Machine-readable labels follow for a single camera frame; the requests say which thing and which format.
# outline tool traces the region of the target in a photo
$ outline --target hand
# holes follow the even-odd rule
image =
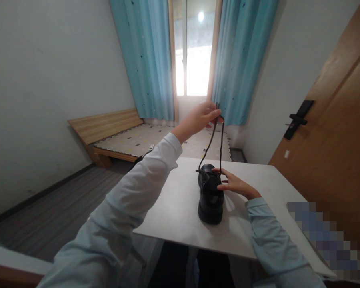
[[[214,122],[220,114],[221,110],[216,109],[216,105],[212,101],[200,103],[172,130],[172,134],[174,134],[182,144],[190,138],[190,136],[200,132],[203,128],[211,128],[212,126],[209,122]],[[219,117],[218,122],[222,123],[222,118]]]
[[[220,168],[214,168],[212,169],[212,171],[220,172]],[[225,175],[228,178],[228,180],[222,180],[222,182],[228,184],[217,186],[218,190],[231,190],[232,192],[246,197],[248,200],[261,197],[260,193],[255,188],[253,188],[240,178],[234,176],[234,174],[228,172],[225,169],[221,169],[221,174]]]

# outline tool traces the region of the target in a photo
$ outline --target baseboard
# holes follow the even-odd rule
[[[84,172],[88,171],[90,168],[92,168],[94,166],[95,165],[92,163],[92,164],[82,168],[78,172],[75,172],[74,174],[68,176],[67,178],[64,178],[63,180],[61,180],[61,181],[53,184],[52,186],[42,190],[38,194],[35,194],[34,196],[24,200],[23,202],[17,204],[16,206],[10,208],[6,212],[0,214],[0,222],[5,220],[6,218],[12,216],[13,214],[19,212],[20,210],[24,209],[26,206],[28,206],[28,205],[36,202],[37,200],[43,198],[44,196],[48,195],[50,192],[52,192],[52,191],[56,190],[57,188],[63,186],[64,184],[68,183],[70,180],[72,180],[72,179],[76,178],[77,176],[83,174]]]
[[[244,162],[245,163],[248,163],[247,161],[247,158],[245,158],[245,155],[244,155],[244,151],[242,149],[239,149],[239,148],[230,148],[232,151],[238,151],[238,152],[241,152],[243,158],[244,158]]]

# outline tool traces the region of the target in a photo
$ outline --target shoelace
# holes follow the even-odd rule
[[[217,109],[219,109],[219,108],[220,108],[220,103],[216,103],[216,107],[217,107]],[[223,117],[223,116],[221,116],[221,115],[219,115],[219,116],[218,116],[218,117],[216,117],[216,119],[215,119],[215,126],[214,126],[214,128],[213,128],[213,132],[212,132],[211,140],[209,141],[209,145],[208,145],[207,149],[205,150],[205,154],[204,154],[204,157],[202,158],[202,160],[201,160],[201,162],[200,162],[200,164],[199,164],[199,168],[198,168],[198,170],[196,170],[196,172],[198,172],[198,173],[205,174],[205,171],[200,171],[200,167],[201,167],[201,164],[202,164],[202,162],[203,162],[203,160],[204,160],[205,156],[207,155],[207,152],[208,152],[209,147],[211,146],[212,139],[213,139],[213,136],[214,136],[214,134],[215,134],[215,130],[216,130],[216,126],[217,126],[217,123],[218,123],[218,118],[219,118],[219,117],[220,117],[220,118],[222,118],[222,120],[224,120],[224,117]],[[221,129],[221,143],[220,143],[220,172],[219,172],[219,175],[221,175],[221,152],[222,152],[222,149],[223,149],[223,133],[224,133],[224,122],[223,122],[223,126],[222,126],[222,129]]]

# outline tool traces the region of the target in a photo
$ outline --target light blue sleeve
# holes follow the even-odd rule
[[[117,287],[132,246],[132,230],[142,224],[181,153],[178,139],[172,133],[165,136],[57,253],[38,287]]]
[[[291,241],[263,198],[246,203],[252,223],[252,245],[277,287],[323,287],[299,248]]]

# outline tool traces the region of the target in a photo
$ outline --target window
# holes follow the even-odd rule
[[[178,96],[207,95],[215,7],[216,0],[173,0]]]

